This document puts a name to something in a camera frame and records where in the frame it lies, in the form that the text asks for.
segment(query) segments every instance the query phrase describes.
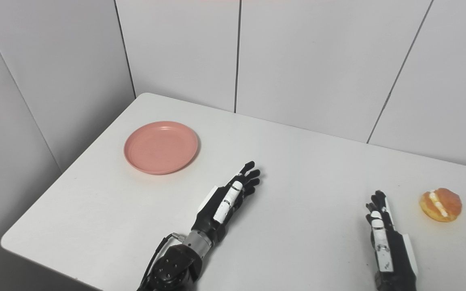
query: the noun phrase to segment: pastry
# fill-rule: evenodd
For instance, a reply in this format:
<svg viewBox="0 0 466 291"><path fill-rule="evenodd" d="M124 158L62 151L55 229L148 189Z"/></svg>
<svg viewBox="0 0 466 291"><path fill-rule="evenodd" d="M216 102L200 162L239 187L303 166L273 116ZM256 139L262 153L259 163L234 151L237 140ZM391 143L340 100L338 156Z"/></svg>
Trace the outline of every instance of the pastry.
<svg viewBox="0 0 466 291"><path fill-rule="evenodd" d="M446 188L425 192L420 199L420 207L435 221L451 222L461 213L459 195Z"/></svg>

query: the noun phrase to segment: pink plate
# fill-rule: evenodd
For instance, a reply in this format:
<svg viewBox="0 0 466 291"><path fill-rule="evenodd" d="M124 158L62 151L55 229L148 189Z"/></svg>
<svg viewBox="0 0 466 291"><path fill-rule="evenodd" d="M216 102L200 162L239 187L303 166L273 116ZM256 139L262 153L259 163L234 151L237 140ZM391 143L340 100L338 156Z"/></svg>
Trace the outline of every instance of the pink plate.
<svg viewBox="0 0 466 291"><path fill-rule="evenodd" d="M174 121L158 121L137 129L125 142L127 161L154 175L168 174L188 164L199 142L191 128Z"/></svg>

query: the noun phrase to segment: tabletop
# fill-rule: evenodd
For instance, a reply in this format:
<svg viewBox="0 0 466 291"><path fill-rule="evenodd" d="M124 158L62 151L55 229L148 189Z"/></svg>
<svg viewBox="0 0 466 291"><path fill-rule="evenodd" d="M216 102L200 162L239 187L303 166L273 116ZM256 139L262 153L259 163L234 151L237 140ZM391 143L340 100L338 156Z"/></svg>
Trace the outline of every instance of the tabletop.
<svg viewBox="0 0 466 291"><path fill-rule="evenodd" d="M123 154L138 127L170 120L199 138L196 158L148 175ZM139 96L3 236L6 250L103 291L135 291L161 238L187 234L200 203L250 160L262 183L205 260L198 291L373 291L365 203L384 191L411 236L418 290L466 289L466 166L233 114ZM429 219L420 195L449 188L463 211Z"/></svg>

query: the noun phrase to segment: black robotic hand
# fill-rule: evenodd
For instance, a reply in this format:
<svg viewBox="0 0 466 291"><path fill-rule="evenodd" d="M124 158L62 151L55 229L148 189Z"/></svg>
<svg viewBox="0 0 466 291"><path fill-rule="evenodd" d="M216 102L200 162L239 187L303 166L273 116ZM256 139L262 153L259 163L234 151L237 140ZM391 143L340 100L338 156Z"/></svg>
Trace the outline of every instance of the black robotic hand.
<svg viewBox="0 0 466 291"><path fill-rule="evenodd" d="M366 204L370 214L366 219L371 225L371 243L379 270L375 283L379 291L416 291L418 268L409 235L394 228L386 195L377 190Z"/></svg>
<svg viewBox="0 0 466 291"><path fill-rule="evenodd" d="M150 260L138 291L187 291L199 279L202 258L222 241L226 225L244 198L255 192L260 183L259 170L253 170L255 162L248 162L226 186L215 186L199 207L199 212L188 236L170 234L161 241ZM174 237L180 245L169 247L152 266L157 253Z"/></svg>

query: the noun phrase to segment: wire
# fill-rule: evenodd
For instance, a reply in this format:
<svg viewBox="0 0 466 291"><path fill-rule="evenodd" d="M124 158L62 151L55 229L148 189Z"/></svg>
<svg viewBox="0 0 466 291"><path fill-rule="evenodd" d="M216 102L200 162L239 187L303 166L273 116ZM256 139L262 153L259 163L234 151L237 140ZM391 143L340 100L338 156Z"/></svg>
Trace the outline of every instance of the wire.
<svg viewBox="0 0 466 291"><path fill-rule="evenodd" d="M157 257L159 252L163 249L163 247L168 243L168 240L170 238L177 239L177 237L174 234L169 234L168 236L165 236L165 238L161 240L161 243L159 243L159 245L157 246L157 249L154 252L154 255L150 259L150 263L148 264L148 267L146 268L145 274L143 275L143 279L141 280L141 283L140 283L140 288L144 287L144 284L146 283L146 278L148 277L148 272L150 271L150 267L152 267L152 263L154 263L155 258Z"/></svg>

